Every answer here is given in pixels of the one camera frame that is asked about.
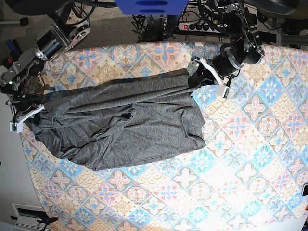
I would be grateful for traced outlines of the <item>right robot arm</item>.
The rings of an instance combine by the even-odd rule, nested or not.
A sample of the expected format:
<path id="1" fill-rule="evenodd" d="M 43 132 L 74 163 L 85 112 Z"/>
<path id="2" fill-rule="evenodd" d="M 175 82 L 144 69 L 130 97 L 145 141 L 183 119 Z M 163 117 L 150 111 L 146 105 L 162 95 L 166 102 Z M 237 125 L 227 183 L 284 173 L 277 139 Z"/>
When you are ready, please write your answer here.
<path id="1" fill-rule="evenodd" d="M 27 90 L 30 79 L 42 76 L 45 63 L 52 61 L 78 45 L 89 34 L 90 13 L 83 6 L 96 7 L 88 0 L 10 0 L 11 9 L 23 15 L 47 15 L 53 20 L 37 36 L 35 45 L 22 52 L 17 43 L 8 41 L 13 60 L 0 67 L 0 91 L 8 96 L 6 104 L 13 115 L 10 131 L 20 133 L 23 123 L 39 113 L 44 106 L 34 101 L 35 93 Z"/>

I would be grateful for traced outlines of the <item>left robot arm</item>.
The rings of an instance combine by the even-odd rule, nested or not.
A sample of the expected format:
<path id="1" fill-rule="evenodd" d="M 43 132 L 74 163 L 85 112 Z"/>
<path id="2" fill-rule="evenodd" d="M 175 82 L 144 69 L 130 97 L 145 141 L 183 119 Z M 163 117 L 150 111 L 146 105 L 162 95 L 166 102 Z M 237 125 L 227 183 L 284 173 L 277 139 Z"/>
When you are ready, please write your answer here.
<path id="1" fill-rule="evenodd" d="M 215 85 L 217 96 L 230 99 L 231 83 L 241 69 L 259 64 L 264 57 L 257 23 L 241 0 L 198 0 L 196 4 L 202 20 L 229 36 L 230 42 L 221 45 L 220 54 L 213 59 L 192 57 L 197 70 L 188 79 L 189 87 Z"/>

